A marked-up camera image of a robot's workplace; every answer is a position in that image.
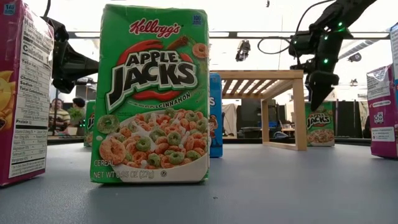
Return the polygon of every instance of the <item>wooden table structure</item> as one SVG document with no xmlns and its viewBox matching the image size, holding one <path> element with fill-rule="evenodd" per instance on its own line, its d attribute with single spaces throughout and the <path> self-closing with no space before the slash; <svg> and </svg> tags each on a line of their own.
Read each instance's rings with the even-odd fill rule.
<svg viewBox="0 0 398 224">
<path fill-rule="evenodd" d="M 223 81 L 223 99 L 261 99 L 263 145 L 307 150 L 302 70 L 213 70 Z M 269 141 L 268 101 L 293 88 L 295 144 Z"/>
</svg>

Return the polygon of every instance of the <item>gray table surface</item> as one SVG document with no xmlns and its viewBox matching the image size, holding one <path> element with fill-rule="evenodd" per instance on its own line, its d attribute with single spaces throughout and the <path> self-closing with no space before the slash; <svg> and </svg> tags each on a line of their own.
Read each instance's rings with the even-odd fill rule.
<svg viewBox="0 0 398 224">
<path fill-rule="evenodd" d="M 90 182 L 90 150 L 50 146 L 47 171 L 0 189 L 0 223 L 398 223 L 398 161 L 369 147 L 225 144 L 194 185 Z"/>
</svg>

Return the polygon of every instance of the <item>green cereal loop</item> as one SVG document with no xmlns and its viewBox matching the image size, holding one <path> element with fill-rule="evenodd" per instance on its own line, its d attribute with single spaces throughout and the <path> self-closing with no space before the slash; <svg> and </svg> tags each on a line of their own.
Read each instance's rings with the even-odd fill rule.
<svg viewBox="0 0 398 224">
<path fill-rule="evenodd" d="M 207 129 L 207 119 L 206 118 L 202 118 L 197 121 L 197 129 L 203 133 L 206 131 L 206 129 Z"/>
<path fill-rule="evenodd" d="M 189 131 L 189 133 L 192 135 L 195 133 L 200 133 L 200 131 L 198 131 L 197 129 L 192 129 L 191 131 Z"/>
<path fill-rule="evenodd" d="M 130 154 L 130 152 L 126 152 L 125 159 L 127 159 L 129 162 L 132 161 L 132 155 Z"/>
<path fill-rule="evenodd" d="M 194 150 L 191 150 L 187 152 L 186 157 L 191 159 L 192 161 L 195 161 L 200 158 L 200 154 L 195 152 Z"/>
<path fill-rule="evenodd" d="M 173 165 L 179 165 L 184 160 L 184 153 L 173 152 L 169 155 L 169 162 Z"/>
<path fill-rule="evenodd" d="M 107 114 L 98 119 L 97 129 L 103 134 L 116 132 L 119 128 L 119 119 L 115 115 Z"/>
<path fill-rule="evenodd" d="M 156 141 L 159 137 L 166 136 L 166 133 L 161 130 L 160 128 L 156 128 L 153 131 L 150 132 L 149 137 L 153 140 Z"/>
<path fill-rule="evenodd" d="M 117 139 L 119 142 L 124 142 L 124 141 L 126 140 L 126 137 L 125 137 L 124 135 L 122 135 L 122 134 L 119 134 L 119 135 L 116 137 L 116 139 Z"/>
<path fill-rule="evenodd" d="M 132 133 L 137 132 L 137 126 L 133 125 L 132 122 L 130 122 L 126 128 L 128 128 Z"/>
<path fill-rule="evenodd" d="M 172 131 L 167 135 L 167 141 L 171 146 L 178 146 L 181 143 L 181 135 L 176 131 Z"/>
<path fill-rule="evenodd" d="M 141 137 L 136 144 L 136 148 L 138 151 L 147 152 L 150 149 L 150 138 Z"/>
<path fill-rule="evenodd" d="M 199 119 L 199 117 L 198 117 L 198 115 L 197 115 L 196 113 L 194 113 L 194 112 L 188 112 L 188 113 L 186 113 L 186 115 L 185 115 L 185 119 L 187 119 L 188 121 L 194 121 L 194 122 L 196 122 L 196 121 Z"/>
<path fill-rule="evenodd" d="M 176 112 L 175 112 L 175 110 L 174 110 L 173 108 L 167 108 L 167 109 L 164 111 L 164 114 L 166 114 L 167 116 L 169 116 L 169 117 L 171 117 L 171 118 L 174 118 Z"/>
<path fill-rule="evenodd" d="M 168 155 L 171 155 L 172 153 L 174 153 L 175 151 L 174 150 L 166 150 L 166 151 L 164 151 L 164 155 L 165 156 L 168 156 Z"/>
<path fill-rule="evenodd" d="M 150 120 L 150 117 L 151 117 L 150 113 L 145 114 L 144 121 L 148 123 Z"/>
<path fill-rule="evenodd" d="M 147 162 L 151 166 L 160 167 L 160 156 L 156 153 L 149 154 Z"/>
</svg>

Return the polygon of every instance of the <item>blue cereal box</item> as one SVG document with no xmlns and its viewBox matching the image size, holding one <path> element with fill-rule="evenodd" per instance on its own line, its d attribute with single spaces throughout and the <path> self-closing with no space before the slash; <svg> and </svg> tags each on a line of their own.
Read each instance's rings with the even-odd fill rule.
<svg viewBox="0 0 398 224">
<path fill-rule="evenodd" d="M 210 157 L 223 156 L 223 121 L 221 120 L 221 77 L 210 74 Z"/>
</svg>

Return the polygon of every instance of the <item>cereal bowl image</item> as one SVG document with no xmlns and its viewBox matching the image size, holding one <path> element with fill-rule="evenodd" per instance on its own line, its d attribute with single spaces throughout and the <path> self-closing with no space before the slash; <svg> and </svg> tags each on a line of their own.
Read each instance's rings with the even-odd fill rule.
<svg viewBox="0 0 398 224">
<path fill-rule="evenodd" d="M 206 158 L 207 124 L 201 112 L 173 108 L 136 114 L 121 123 L 117 117 L 106 115 L 97 124 L 98 130 L 108 133 L 99 153 L 104 160 L 121 167 L 171 169 L 185 166 Z"/>
</svg>

